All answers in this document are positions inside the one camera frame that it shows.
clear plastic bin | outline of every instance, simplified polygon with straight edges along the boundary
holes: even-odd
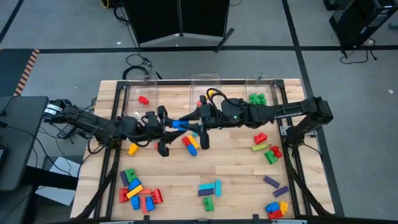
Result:
[[[244,85],[244,95],[248,103],[263,104],[263,95],[265,98],[265,105],[272,106],[272,92],[271,92],[271,80],[267,79],[265,75],[250,75],[246,77]]]
[[[221,77],[219,74],[194,74],[191,76],[190,112],[196,110],[200,95],[206,96],[206,91],[209,88],[216,88],[221,91]],[[221,96],[215,96],[213,102],[220,110]]]
[[[136,75],[127,82],[127,105],[124,109],[124,116],[132,116],[140,119],[148,111],[157,111],[157,79],[151,75]],[[140,96],[148,99],[147,105],[138,101]]]

caution stripe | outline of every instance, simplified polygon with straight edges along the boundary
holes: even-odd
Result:
[[[24,91],[27,80],[29,79],[29,75],[33,69],[33,66],[36,63],[37,57],[39,56],[39,52],[40,52],[39,49],[35,49],[34,51],[32,51],[32,54],[30,55],[30,58],[27,61],[25,70],[22,73],[21,78],[19,79],[19,83],[17,88],[15,89],[14,96],[20,96],[22,94],[22,91]]]

floor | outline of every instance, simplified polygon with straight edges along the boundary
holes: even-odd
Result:
[[[118,80],[128,67],[126,48],[134,47],[125,25],[89,0],[3,0],[0,2],[0,30],[6,26],[17,3],[23,2],[1,41],[0,49],[40,49],[22,95],[66,98],[78,106],[88,106],[96,96],[101,80]],[[393,15],[373,36],[378,46],[377,61],[343,65],[338,46],[321,0],[287,0],[301,47],[298,60],[285,16],[283,0],[243,0],[229,10],[228,26],[235,29],[226,45],[287,46],[281,50],[222,50],[143,52],[163,78],[190,78],[195,73],[218,73],[223,78],[245,78],[263,73],[269,78],[301,78],[315,96],[326,99],[335,119],[324,127],[331,163],[344,214],[347,217],[398,220],[398,30],[388,24],[398,21]],[[188,37],[143,44],[143,47],[211,46],[217,41]],[[90,53],[99,49],[100,53]],[[364,60],[358,51],[349,60]],[[50,126],[44,128],[56,134]],[[55,141],[39,135],[51,156],[61,156]],[[82,156],[85,141],[74,137],[60,141],[67,156]],[[44,154],[38,150],[39,164]],[[34,154],[29,164],[35,163]],[[47,203],[38,212],[43,217],[62,221],[69,207]]]

white paper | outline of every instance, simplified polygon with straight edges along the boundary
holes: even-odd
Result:
[[[60,169],[63,169],[65,171],[68,171],[70,175],[77,177],[77,172],[79,170],[80,164],[77,164],[76,162],[72,162],[68,159],[65,159],[63,157],[58,157],[57,160],[54,162],[57,167]],[[62,170],[59,170],[56,168],[54,165],[51,167],[50,172],[58,173],[58,174],[64,174],[64,175],[69,175],[65,173]],[[73,202],[73,199],[75,198],[75,190],[68,190],[68,189],[58,189],[55,187],[43,187],[42,189],[36,190],[37,195],[41,195],[43,197],[46,197],[48,199],[54,200],[56,202],[62,203],[64,205],[71,205]]]

wooden tabletop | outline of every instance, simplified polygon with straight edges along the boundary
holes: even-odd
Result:
[[[304,100],[303,89],[299,79],[285,79],[285,89],[289,103]],[[117,81],[102,81],[99,87],[95,114],[110,119]],[[228,98],[245,98],[244,85],[222,85],[223,93]],[[261,90],[266,94],[267,105],[273,105],[271,89]],[[177,119],[190,111],[190,87],[187,85],[158,86],[158,105],[164,105],[169,117]],[[277,92],[279,104],[282,102]],[[119,111],[123,97],[120,99]],[[293,118],[297,124],[303,117]],[[258,129],[229,128],[209,131],[209,150],[198,150],[196,157],[191,156],[181,142],[176,139],[170,148],[169,157],[161,157],[153,143],[139,149],[133,156],[127,154],[129,141],[124,141],[119,163],[119,171],[134,168],[139,180],[146,189],[160,189],[164,202],[155,205],[156,209],[149,213],[151,220],[183,220],[183,219],[250,219],[253,214],[267,218],[264,207],[268,203],[285,201],[289,203],[289,211],[285,218],[293,218],[290,193],[278,198],[272,195],[276,189],[263,181],[265,175],[280,182],[280,187],[289,186],[285,162],[280,158],[270,165],[265,151],[252,152],[253,136],[263,132],[268,135],[267,144],[281,147],[278,125],[267,123]],[[318,148],[315,138],[306,137],[305,143]],[[308,188],[318,201],[329,212],[334,212],[328,184],[320,156],[314,150],[301,146],[299,148],[305,180]],[[114,151],[111,153],[110,165]],[[98,188],[104,152],[90,156],[81,168],[80,180],[76,190],[71,217],[77,216],[89,203]],[[206,212],[203,197],[198,197],[200,184],[222,181],[222,197],[212,196],[214,212]],[[142,220],[141,210],[133,210],[130,202],[118,202],[118,189],[123,187],[120,177],[116,182],[112,220]],[[302,195],[296,185],[301,214],[305,213]],[[101,215],[105,214],[109,192],[103,197]]]

